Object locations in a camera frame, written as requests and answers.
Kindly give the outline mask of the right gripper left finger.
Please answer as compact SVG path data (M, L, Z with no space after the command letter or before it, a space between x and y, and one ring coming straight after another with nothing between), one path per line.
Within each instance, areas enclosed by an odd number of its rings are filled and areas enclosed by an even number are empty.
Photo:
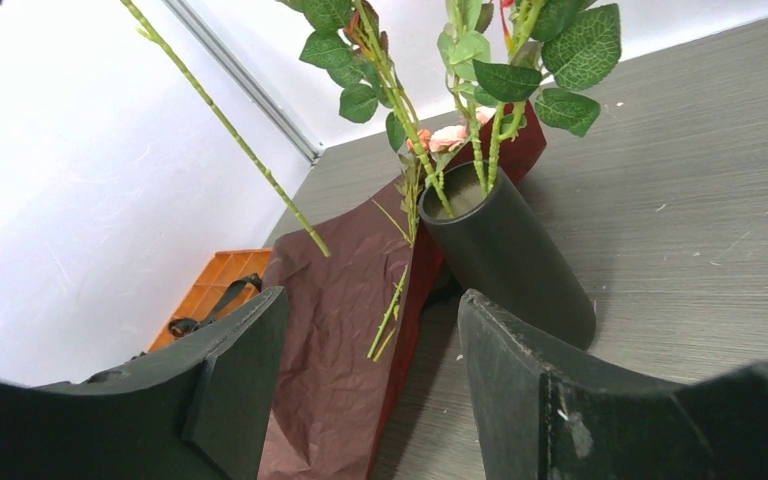
M0 479L256 478L288 320L270 287L85 382L0 382Z

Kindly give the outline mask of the cream peach rose stem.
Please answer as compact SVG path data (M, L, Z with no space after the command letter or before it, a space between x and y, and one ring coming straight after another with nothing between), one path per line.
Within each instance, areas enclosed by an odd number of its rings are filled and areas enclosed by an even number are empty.
M622 57L621 11L594 1L448 1L437 47L447 88L468 123L483 194L495 187L501 146L528 124L583 137L601 113L585 92Z

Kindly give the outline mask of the orange wooden compartment tray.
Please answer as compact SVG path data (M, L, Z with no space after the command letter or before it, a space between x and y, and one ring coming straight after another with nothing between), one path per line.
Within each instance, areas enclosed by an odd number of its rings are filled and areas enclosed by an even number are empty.
M175 337L167 328L170 321L184 317L202 321L233 281L253 273L261 276L265 272L271 253L271 248L216 252L170 318L163 323L147 352L162 349L175 341Z

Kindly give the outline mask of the black cylindrical vase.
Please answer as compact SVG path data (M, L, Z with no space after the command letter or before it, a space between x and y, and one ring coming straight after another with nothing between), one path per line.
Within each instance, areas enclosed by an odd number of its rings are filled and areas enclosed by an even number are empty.
M592 302L537 215L503 171L484 192L472 165L426 189L418 213L460 285L580 350L595 339Z

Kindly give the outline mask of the small wilted rose stem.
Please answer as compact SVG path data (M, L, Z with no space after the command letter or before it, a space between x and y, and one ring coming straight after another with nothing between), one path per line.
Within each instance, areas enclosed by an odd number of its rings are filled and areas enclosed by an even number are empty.
M435 132L431 132L426 128L422 128L417 132L418 140L429 154L432 166L435 168L439 178L442 178L442 167L451 161L454 154L462 148L471 135L470 128L472 125L470 120L466 117L461 117L461 120L460 124L446 126ZM405 213L407 229L403 229L377 201L373 201L373 203L402 233L408 246L414 249L420 223L418 211L419 197L424 188L430 185L430 181L426 179L427 175L424 173L419 160L416 159L416 148L412 140L407 139L406 145L411 156L408 160L403 161L406 167L403 169L401 180L396 183L395 188L402 195L400 209ZM403 291L408 281L409 269L410 265L405 266L399 281L393 284L395 287L394 294L367 352L367 358L374 362L380 359L394 336L395 328L389 327L388 324L390 321L396 322L400 317L402 298L405 296Z

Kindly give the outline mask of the pink rose stem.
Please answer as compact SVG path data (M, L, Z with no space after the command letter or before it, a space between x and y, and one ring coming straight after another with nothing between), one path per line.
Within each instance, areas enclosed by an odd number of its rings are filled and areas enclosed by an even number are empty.
M301 224L303 229L308 233L310 238L317 245L321 253L326 258L330 257L331 252L328 246L326 245L324 240L321 238L321 236L318 234L318 232L314 229L313 225L304 217L302 212L298 209L298 207L295 205L292 199L288 196L284 188L274 178L271 170L267 168L266 165L258 158L258 156L255 154L252 148L239 134L235 126L230 122L228 117L222 112L220 107L214 102L213 98L207 93L207 91L201 85L199 80L194 76L194 74L190 71L187 65L183 62L183 60L175 53L175 51L168 44L168 42L160 35L160 33L155 29L155 27L151 24L151 22L145 17L143 12L131 0L121 0L121 3L128 10L128 12L134 17L134 19L138 22L139 26L137 27L137 32L141 36L146 38L149 42L156 44L167 55L167 57L173 62L175 67L182 73L182 75L190 83L192 88L203 100L203 102L213 112L217 120L228 131L232 139L237 143L237 145L242 149L242 151L249 157L249 159L252 161L256 169L260 172L262 177L270 184L272 189L284 202L285 206L296 217L296 219Z

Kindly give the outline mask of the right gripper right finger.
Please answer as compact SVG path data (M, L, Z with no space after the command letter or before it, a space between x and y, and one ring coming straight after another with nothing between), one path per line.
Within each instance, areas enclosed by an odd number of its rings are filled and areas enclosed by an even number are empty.
M674 383L579 350L472 289L458 329L489 479L768 479L768 361Z

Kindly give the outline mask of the peach orange rose stem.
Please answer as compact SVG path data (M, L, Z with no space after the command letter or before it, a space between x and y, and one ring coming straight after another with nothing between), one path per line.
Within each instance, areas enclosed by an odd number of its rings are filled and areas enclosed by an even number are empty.
M443 211L454 216L443 175L433 160L431 136L417 115L388 51L386 31L368 1L300 0L284 6L302 14L312 27L299 60L326 71L342 87L339 115L355 124L372 119L379 107L390 110L385 129L391 148L412 151Z

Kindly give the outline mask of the black gold-lettered ribbon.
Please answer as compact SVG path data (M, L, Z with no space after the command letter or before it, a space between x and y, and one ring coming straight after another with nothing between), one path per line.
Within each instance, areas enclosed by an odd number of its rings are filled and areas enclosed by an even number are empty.
M197 320L192 317L174 318L167 323L167 332L175 339L180 339L215 323L220 319L220 314L229 305L238 300L242 301L243 294L249 288L253 289L255 294L259 294L262 291L262 278L258 273L251 273L231 282L204 319Z

